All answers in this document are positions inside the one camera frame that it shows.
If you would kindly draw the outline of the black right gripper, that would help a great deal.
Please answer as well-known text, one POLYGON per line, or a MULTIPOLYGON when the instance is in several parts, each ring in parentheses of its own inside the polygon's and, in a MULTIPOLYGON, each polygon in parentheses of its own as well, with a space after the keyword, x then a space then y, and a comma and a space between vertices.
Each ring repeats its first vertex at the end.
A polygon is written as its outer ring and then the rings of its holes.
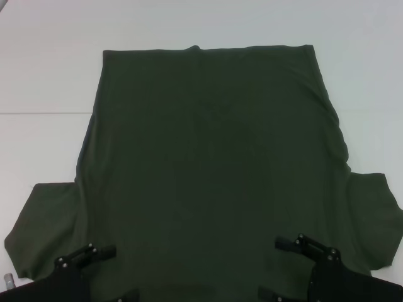
MULTIPOLYGON (((402 286, 349 270, 342 262, 339 250, 327 247, 300 233, 295 240, 275 239, 275 248, 301 254, 314 262, 310 279, 311 301, 400 302, 402 286)), ((258 299, 265 302, 306 302, 277 294, 259 287, 258 299)))

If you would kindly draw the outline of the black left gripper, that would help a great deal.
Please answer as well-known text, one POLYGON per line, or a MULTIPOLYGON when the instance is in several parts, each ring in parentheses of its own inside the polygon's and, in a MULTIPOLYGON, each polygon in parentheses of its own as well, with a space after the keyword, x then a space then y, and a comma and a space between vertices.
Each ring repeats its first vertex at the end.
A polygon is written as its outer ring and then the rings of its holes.
MULTIPOLYGON (((88 283, 77 268, 116 257, 116 247, 97 248, 89 243, 68 255, 55 259, 55 269, 48 277, 1 293, 1 302, 91 301, 88 283)), ((116 302, 139 302, 139 290, 133 289, 116 302)))

